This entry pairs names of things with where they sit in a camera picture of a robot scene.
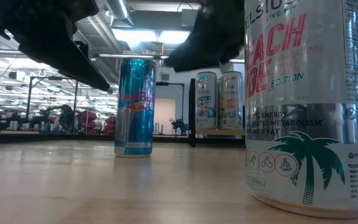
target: shelf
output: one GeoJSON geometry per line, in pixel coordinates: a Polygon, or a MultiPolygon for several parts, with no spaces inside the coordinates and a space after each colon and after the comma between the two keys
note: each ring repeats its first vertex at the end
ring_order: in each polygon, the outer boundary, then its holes
{"type": "Polygon", "coordinates": [[[196,134],[211,134],[211,135],[227,135],[227,136],[245,136],[244,130],[218,130],[218,129],[197,129],[196,134]]]}

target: palm tree graphic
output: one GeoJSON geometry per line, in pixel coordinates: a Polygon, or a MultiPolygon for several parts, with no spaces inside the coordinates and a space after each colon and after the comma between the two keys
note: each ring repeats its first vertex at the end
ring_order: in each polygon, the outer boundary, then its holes
{"type": "Polygon", "coordinates": [[[298,172],[291,177],[292,183],[296,186],[298,181],[298,174],[302,167],[302,161],[306,159],[306,187],[303,194],[303,204],[312,205],[314,197],[314,167],[313,158],[316,159],[320,169],[321,175],[324,179],[324,190],[327,189],[333,169],[340,176],[343,184],[345,184],[345,173],[341,160],[326,148],[327,145],[339,143],[335,139],[329,138],[315,138],[312,139],[307,134],[301,131],[292,131],[289,136],[284,136],[273,140],[275,142],[282,142],[284,144],[271,147],[269,150],[287,152],[293,155],[298,161],[298,172]]]}

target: blue red bull can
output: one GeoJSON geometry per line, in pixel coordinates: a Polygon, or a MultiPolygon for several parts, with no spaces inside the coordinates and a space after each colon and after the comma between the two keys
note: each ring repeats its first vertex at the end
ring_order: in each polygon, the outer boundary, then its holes
{"type": "Polygon", "coordinates": [[[114,152],[118,157],[152,153],[156,63],[139,58],[121,62],[114,152]]]}

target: can label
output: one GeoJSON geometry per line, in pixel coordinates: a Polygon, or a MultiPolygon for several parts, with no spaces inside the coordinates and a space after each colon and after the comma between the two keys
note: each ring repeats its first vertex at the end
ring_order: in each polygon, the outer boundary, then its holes
{"type": "Polygon", "coordinates": [[[142,59],[121,63],[115,153],[147,155],[152,152],[155,64],[142,59]]]}
{"type": "Polygon", "coordinates": [[[196,128],[216,128],[216,74],[201,72],[196,81],[196,128]]]}
{"type": "Polygon", "coordinates": [[[358,209],[358,0],[246,1],[247,184],[358,209]]]}
{"type": "Polygon", "coordinates": [[[242,76],[229,72],[222,77],[221,127],[222,129],[242,128],[242,76]]]}

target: wooden table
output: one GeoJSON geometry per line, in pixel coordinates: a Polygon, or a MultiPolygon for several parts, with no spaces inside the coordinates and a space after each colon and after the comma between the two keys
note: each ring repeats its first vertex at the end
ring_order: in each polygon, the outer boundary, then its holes
{"type": "Polygon", "coordinates": [[[110,142],[0,145],[0,223],[358,223],[271,208],[245,182],[242,149],[154,144],[120,159],[110,142]]]}

